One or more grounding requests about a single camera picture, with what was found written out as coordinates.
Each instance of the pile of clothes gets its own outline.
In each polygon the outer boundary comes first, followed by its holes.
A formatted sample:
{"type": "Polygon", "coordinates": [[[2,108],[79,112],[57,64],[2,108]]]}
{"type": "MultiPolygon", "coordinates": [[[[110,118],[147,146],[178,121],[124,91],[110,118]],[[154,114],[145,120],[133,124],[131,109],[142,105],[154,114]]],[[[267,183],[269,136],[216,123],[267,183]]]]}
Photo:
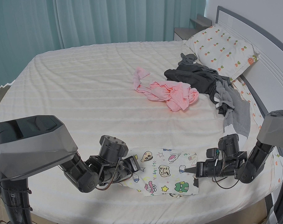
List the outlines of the pile of clothes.
{"type": "Polygon", "coordinates": [[[186,109],[198,99],[198,93],[208,94],[218,113],[225,117],[225,135],[237,133],[239,144],[244,144],[250,132],[249,102],[241,99],[229,77],[221,76],[216,70],[200,65],[196,62],[197,57],[194,54],[181,53],[181,57],[177,69],[164,72],[167,81],[154,82],[150,84],[150,88],[140,84],[140,79],[150,73],[137,68],[134,73],[134,89],[144,92],[150,100],[165,100],[172,111],[186,109]]]}

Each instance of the white headboard panel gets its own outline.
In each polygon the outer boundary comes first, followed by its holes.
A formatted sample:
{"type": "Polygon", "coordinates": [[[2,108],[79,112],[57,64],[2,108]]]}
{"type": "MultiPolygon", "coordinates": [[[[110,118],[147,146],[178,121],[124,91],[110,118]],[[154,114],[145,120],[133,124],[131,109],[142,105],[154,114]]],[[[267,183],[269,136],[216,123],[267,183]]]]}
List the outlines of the white headboard panel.
{"type": "Polygon", "coordinates": [[[243,79],[262,113],[283,109],[283,43],[248,19],[218,6],[216,23],[253,44],[260,59],[243,73],[243,79]]]}

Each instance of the white label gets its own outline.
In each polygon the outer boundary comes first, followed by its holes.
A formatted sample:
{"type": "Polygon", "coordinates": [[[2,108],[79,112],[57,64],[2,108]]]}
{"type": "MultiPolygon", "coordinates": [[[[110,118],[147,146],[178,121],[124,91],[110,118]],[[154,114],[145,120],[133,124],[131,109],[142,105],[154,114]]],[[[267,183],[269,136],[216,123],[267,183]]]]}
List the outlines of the white label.
{"type": "Polygon", "coordinates": [[[132,164],[132,166],[133,166],[134,171],[137,171],[137,166],[136,166],[136,164],[135,164],[135,162],[134,162],[134,159],[131,158],[130,161],[131,161],[131,164],[132,164]]]}
{"type": "Polygon", "coordinates": [[[200,176],[203,176],[203,163],[201,162],[200,176]]]}

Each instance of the curtain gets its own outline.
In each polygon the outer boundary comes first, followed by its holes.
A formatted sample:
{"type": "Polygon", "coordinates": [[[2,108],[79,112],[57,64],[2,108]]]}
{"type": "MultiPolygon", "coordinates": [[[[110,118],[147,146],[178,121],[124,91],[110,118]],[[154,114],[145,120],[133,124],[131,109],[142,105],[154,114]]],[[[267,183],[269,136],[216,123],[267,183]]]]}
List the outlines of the curtain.
{"type": "Polygon", "coordinates": [[[0,86],[37,54],[69,47],[171,41],[205,0],[0,0],[0,86]]]}

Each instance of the white pillow with heart print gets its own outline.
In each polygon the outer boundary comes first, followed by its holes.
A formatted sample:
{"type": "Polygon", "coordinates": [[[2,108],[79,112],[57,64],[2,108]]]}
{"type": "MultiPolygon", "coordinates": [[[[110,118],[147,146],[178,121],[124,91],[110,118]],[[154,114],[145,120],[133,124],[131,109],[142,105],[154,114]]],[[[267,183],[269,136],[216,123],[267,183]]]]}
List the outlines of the white pillow with heart print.
{"type": "Polygon", "coordinates": [[[235,80],[259,59],[253,46],[215,24],[192,36],[185,44],[203,65],[235,80]]]}

